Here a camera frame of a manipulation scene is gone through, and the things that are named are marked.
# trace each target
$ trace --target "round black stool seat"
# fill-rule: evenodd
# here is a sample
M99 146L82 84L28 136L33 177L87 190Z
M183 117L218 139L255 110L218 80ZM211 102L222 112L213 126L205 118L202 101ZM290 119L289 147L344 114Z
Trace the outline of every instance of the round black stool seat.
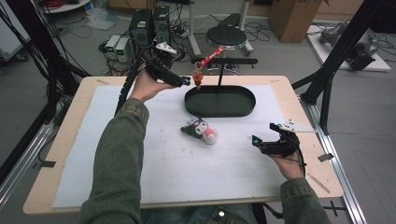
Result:
M226 49L241 49L247 42L246 34L233 26L216 26L206 33L210 45L223 46Z

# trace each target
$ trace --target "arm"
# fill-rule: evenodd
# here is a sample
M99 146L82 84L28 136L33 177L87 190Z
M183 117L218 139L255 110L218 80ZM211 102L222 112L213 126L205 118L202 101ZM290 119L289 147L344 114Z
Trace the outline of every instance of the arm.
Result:
M270 156L288 181L280 186L283 218L291 223L331 223L318 201L318 196L304 178L296 153L285 160Z
M149 112L144 102L170 85L146 72L133 93L106 126L96 149L90 198L81 206L78 223L140 223L140 175Z

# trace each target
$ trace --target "black tray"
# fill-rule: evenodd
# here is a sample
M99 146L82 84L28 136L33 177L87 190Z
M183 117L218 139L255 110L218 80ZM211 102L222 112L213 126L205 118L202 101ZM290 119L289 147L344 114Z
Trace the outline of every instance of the black tray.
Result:
M184 96L186 109L201 118L244 117L253 111L256 98L241 86L201 86Z

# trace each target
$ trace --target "plush toy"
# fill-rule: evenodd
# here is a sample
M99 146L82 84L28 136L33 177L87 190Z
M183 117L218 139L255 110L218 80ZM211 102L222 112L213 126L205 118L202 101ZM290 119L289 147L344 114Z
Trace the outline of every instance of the plush toy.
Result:
M218 132L209 128L203 119L192 117L187 124L188 126L180 129L183 133L202 139L208 144L215 144L218 141Z

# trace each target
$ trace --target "green sleeve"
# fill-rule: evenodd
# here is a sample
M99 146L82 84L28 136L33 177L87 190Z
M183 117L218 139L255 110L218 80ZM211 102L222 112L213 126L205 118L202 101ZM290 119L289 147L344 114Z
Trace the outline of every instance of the green sleeve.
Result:
M136 99L125 102L102 133L93 166L90 198L78 223L141 223L140 176L149 111Z
M318 196L305 178L292 179L280 186L285 224L331 223Z

